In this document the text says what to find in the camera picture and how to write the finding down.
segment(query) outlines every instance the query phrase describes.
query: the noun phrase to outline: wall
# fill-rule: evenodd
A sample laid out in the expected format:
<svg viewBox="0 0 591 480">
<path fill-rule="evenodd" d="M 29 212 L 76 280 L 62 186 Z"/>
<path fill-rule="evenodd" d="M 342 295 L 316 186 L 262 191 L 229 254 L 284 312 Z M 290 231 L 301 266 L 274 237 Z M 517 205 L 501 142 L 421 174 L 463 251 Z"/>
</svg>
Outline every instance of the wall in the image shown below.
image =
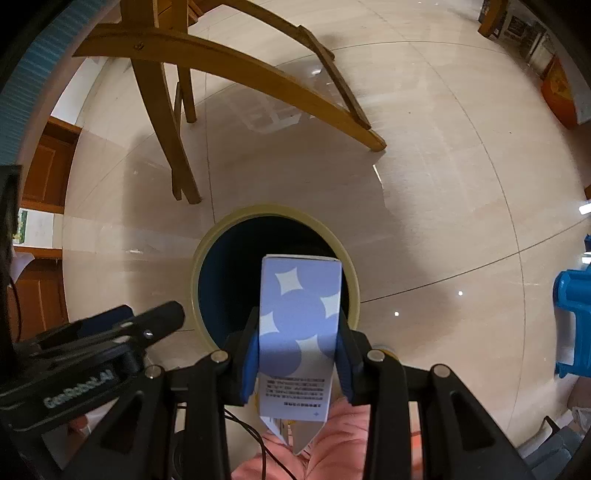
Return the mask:
<svg viewBox="0 0 591 480">
<path fill-rule="evenodd" d="M 61 248 L 61 228 L 63 215 L 59 213 L 27 211 L 25 241 L 18 247 Z"/>
<path fill-rule="evenodd" d="M 51 115 L 77 125 L 82 105 L 105 62 L 106 57 L 85 59 L 61 94 Z"/>
</svg>

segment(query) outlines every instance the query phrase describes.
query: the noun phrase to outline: tiled floor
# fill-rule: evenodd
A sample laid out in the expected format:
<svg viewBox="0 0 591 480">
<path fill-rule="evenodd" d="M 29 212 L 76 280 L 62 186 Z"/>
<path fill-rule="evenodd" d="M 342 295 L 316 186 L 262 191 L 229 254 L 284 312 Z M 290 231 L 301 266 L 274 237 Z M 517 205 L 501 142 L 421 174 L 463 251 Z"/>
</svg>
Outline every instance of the tiled floor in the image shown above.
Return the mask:
<svg viewBox="0 0 591 480">
<path fill-rule="evenodd" d="M 111 60 L 86 105 L 66 199 L 70 317 L 169 299 L 190 312 L 191 257 L 216 220 L 254 203 L 293 206 L 349 251 L 370 340 L 411 365 L 448 363 L 521 443 L 564 410 L 572 384 L 553 375 L 551 285 L 580 261 L 591 145 L 556 121 L 539 80 L 478 34 L 477 0 L 264 7 L 335 52 L 386 150 L 193 72 L 199 118 L 183 122 L 181 136 L 204 201 L 176 202 L 130 63 Z M 308 50 L 257 20 L 220 8 L 191 32 L 339 98 Z M 175 68 L 167 73 L 172 86 Z M 203 355 L 192 328 L 188 320 L 157 345 L 154 359 L 173 367 Z"/>
</svg>

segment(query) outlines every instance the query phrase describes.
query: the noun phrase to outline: wooden cabinet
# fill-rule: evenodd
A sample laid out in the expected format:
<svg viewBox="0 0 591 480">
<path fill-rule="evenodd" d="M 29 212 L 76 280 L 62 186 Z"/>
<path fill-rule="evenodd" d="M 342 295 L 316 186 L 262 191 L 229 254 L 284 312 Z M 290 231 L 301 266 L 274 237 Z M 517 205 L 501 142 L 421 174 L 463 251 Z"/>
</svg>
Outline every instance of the wooden cabinet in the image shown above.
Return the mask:
<svg viewBox="0 0 591 480">
<path fill-rule="evenodd" d="M 61 260 L 36 258 L 16 283 L 22 313 L 21 340 L 68 322 Z M 8 312 L 12 339 L 18 334 L 18 311 L 12 289 L 8 289 Z"/>
<path fill-rule="evenodd" d="M 64 213 L 68 178 L 79 135 L 79 127 L 50 117 L 27 174 L 21 207 Z"/>
</svg>

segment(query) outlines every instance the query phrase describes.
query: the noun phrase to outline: blue and white box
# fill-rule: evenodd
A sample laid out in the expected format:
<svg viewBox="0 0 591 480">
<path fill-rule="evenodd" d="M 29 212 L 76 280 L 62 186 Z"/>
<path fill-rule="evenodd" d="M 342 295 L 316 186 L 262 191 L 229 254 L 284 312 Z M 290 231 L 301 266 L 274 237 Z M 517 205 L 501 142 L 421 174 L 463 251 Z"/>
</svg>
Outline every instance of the blue and white box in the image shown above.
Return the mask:
<svg viewBox="0 0 591 480">
<path fill-rule="evenodd" d="M 259 414 L 293 451 L 325 424 L 339 327 L 342 265 L 336 258 L 267 255 L 259 319 Z"/>
</svg>

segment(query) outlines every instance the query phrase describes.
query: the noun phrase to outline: wooden chair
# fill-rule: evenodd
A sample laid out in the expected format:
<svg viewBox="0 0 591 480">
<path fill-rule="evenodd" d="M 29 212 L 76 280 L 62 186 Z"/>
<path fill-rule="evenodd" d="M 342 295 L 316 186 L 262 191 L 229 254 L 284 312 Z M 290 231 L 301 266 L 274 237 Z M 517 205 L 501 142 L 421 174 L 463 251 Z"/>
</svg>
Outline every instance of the wooden chair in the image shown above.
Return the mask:
<svg viewBox="0 0 591 480">
<path fill-rule="evenodd" d="M 313 51 L 334 81 L 347 108 L 335 105 L 281 70 L 232 48 L 188 35 L 199 17 L 227 5 L 276 28 Z M 373 151 L 386 147 L 373 130 L 333 60 L 334 54 L 302 25 L 296 27 L 248 0 L 122 0 L 121 22 L 99 24 L 74 54 L 131 59 L 139 91 L 154 131 L 172 170 L 173 195 L 191 204 L 201 196 L 180 138 L 181 103 L 187 122 L 196 121 L 190 69 L 241 83 L 282 100 L 341 130 Z M 174 107 L 163 63 L 176 64 Z"/>
</svg>

